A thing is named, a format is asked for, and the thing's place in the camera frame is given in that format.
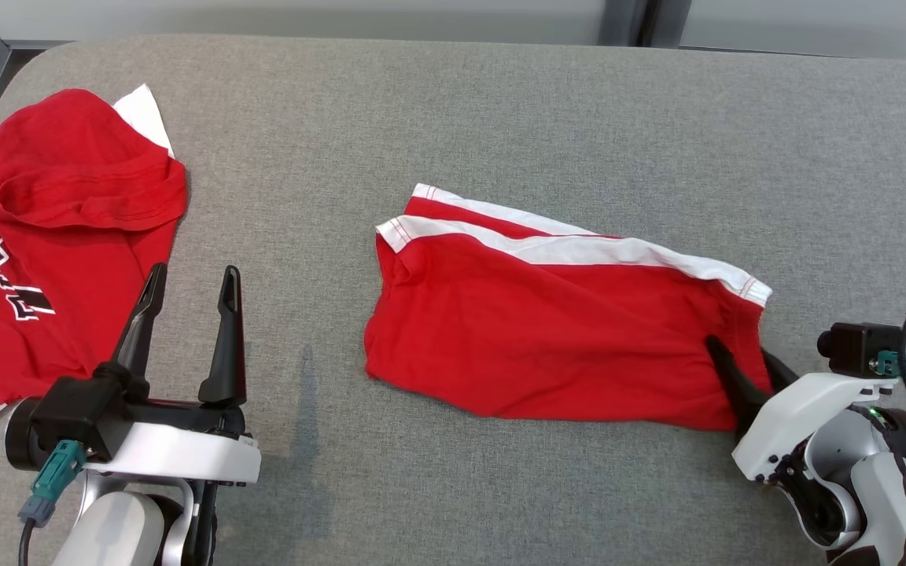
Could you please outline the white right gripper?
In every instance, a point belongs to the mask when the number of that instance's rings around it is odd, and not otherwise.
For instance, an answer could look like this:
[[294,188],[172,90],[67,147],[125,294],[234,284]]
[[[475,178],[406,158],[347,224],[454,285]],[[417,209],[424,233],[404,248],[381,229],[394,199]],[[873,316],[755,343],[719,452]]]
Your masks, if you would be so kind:
[[802,441],[831,422],[855,402],[877,401],[891,393],[896,377],[848,377],[837,373],[808,373],[799,377],[785,362],[762,348],[772,391],[770,398],[746,377],[732,351],[718,336],[707,336],[705,347],[736,423],[745,433],[732,457],[748,480],[763,481]]

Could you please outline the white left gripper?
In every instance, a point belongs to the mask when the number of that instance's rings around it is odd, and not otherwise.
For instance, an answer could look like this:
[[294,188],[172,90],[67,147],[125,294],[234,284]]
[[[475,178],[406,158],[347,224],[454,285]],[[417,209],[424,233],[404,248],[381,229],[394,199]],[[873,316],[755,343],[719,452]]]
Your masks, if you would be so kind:
[[[112,357],[94,370],[94,377],[115,380],[126,400],[149,397],[146,369],[166,280],[167,265],[154,264]],[[121,447],[111,460],[90,458],[87,469],[145,479],[215,481],[220,486],[244,486],[259,479],[261,451],[247,431],[240,407],[247,402],[247,366],[237,267],[224,269],[217,312],[219,329],[211,369],[198,390],[202,404],[148,401],[130,405],[133,424]]]

